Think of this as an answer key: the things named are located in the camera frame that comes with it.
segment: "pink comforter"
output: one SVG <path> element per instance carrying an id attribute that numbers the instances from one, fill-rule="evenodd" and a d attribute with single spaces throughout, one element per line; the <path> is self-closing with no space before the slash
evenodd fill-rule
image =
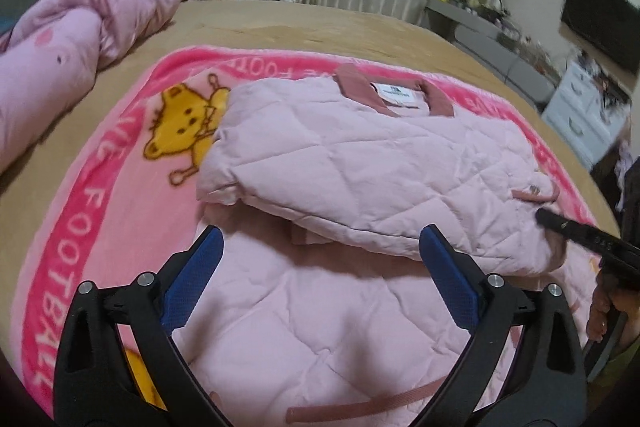
<path id="1" fill-rule="evenodd" d="M 0 172 L 180 0 L 40 0 L 0 38 Z"/>

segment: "blue gripper pad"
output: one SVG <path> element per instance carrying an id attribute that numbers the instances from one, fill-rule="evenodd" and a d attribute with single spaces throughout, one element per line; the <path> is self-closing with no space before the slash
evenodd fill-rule
<path id="1" fill-rule="evenodd" d="M 456 325 L 475 331 L 480 322 L 480 296 L 454 259 L 464 254 L 453 250 L 435 225 L 424 227 L 420 232 L 419 250 Z"/>
<path id="2" fill-rule="evenodd" d="M 164 293 L 164 313 L 160 323 L 166 334 L 170 335 L 187 323 L 222 259 L 223 247 L 222 232 L 216 227 L 207 227 L 191 247 L 194 250 L 191 258 Z"/>

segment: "hand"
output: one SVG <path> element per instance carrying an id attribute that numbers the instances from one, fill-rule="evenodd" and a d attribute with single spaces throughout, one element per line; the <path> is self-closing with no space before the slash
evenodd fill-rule
<path id="1" fill-rule="evenodd" d="M 598 285 L 593 292 L 587 336 L 595 342 L 602 340 L 607 333 L 607 313 L 613 306 L 628 315 L 618 342 L 618 351 L 624 351 L 640 337 L 640 292 L 618 288 L 616 281 L 602 273 L 596 281 Z"/>

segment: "bear ear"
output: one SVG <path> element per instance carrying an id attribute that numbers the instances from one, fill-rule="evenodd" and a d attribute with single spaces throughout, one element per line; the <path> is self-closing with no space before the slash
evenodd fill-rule
<path id="1" fill-rule="evenodd" d="M 149 140 L 145 145 L 145 152 L 144 152 L 145 158 L 148 160 L 155 160 L 159 158 L 161 155 L 162 155 L 162 152 L 156 145 L 156 140 L 155 139 Z"/>
<path id="2" fill-rule="evenodd" d="M 184 84 L 175 84 L 175 86 L 171 86 L 169 89 L 165 89 L 162 92 L 162 99 L 166 102 L 171 98 L 175 98 L 183 91 L 184 91 Z"/>
<path id="3" fill-rule="evenodd" d="M 215 73 L 209 73 L 207 80 L 209 81 L 209 85 L 213 87 L 213 89 L 220 89 L 220 81 Z"/>

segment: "white dresser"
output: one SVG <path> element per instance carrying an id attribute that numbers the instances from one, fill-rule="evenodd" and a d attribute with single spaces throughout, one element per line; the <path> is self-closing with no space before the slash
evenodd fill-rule
<path id="1" fill-rule="evenodd" d="M 582 165 L 591 170 L 615 142 L 629 110 L 629 105 L 603 110 L 602 95 L 591 76 L 572 62 L 546 106 L 542 120 L 571 146 Z"/>

